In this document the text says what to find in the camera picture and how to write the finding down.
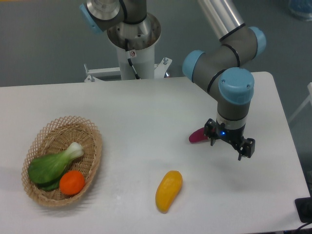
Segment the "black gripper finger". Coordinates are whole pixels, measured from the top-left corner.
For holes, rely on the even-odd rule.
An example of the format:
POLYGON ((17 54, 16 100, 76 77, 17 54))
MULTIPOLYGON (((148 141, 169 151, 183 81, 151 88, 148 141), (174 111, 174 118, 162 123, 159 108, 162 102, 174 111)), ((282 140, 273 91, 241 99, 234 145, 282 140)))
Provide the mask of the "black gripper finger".
POLYGON ((210 140, 210 145, 213 146, 216 141, 216 123, 211 118, 204 125, 204 135, 210 140))
POLYGON ((238 160, 240 161, 243 157, 251 158, 255 151, 255 139, 243 138, 242 144, 239 146, 238 160))

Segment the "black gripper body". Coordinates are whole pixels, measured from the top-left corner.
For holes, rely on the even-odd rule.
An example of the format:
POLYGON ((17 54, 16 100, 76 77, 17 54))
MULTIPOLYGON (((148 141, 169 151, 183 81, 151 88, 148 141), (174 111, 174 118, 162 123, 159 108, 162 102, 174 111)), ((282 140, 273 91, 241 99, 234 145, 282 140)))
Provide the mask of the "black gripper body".
POLYGON ((245 125, 238 129, 227 129, 224 124, 214 123, 212 128, 211 146, 220 139, 233 146, 234 149, 240 149, 243 145, 243 133, 245 125))

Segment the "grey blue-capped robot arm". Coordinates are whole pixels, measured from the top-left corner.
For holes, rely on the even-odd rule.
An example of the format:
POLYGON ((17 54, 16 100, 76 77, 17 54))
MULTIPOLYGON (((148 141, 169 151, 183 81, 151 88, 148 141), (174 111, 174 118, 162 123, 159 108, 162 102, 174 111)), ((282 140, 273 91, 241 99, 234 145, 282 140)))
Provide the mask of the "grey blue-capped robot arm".
MULTIPOLYGON (((239 157, 251 157, 255 140, 243 136, 254 77, 242 68, 266 47, 264 33, 247 27, 230 0, 201 0, 199 5, 221 46, 212 54, 192 51, 185 58, 183 74, 217 101, 216 120, 190 135, 190 142, 220 139, 239 157)), ((144 0, 88 0, 80 6, 95 33, 106 32, 117 49, 121 78, 155 78, 154 45, 160 38, 159 21, 147 12, 144 0)))

